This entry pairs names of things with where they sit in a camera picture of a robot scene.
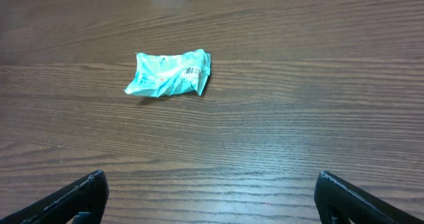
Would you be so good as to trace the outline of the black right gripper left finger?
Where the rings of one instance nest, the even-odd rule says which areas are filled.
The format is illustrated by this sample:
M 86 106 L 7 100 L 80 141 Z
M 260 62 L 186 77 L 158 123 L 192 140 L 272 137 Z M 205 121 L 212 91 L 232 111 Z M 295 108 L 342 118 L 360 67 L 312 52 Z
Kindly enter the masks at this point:
M 109 187 L 104 171 L 96 170 L 32 205 L 1 219 L 1 224 L 100 224 Z

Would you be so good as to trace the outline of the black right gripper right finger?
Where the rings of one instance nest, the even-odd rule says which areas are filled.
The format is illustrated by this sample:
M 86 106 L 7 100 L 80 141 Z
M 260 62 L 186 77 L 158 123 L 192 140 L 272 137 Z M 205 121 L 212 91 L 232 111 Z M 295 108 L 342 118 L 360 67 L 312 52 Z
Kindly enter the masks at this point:
M 322 223 L 423 224 L 423 220 L 328 171 L 322 171 L 318 175 L 314 201 Z

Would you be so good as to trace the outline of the teal snack packet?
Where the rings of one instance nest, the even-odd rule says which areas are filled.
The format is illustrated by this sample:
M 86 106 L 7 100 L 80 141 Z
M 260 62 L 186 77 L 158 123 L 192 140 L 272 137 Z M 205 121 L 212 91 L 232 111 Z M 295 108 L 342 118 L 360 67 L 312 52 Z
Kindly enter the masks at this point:
M 203 49 L 180 55 L 136 54 L 136 72 L 125 88 L 128 95 L 161 97 L 203 93 L 211 75 L 211 55 Z

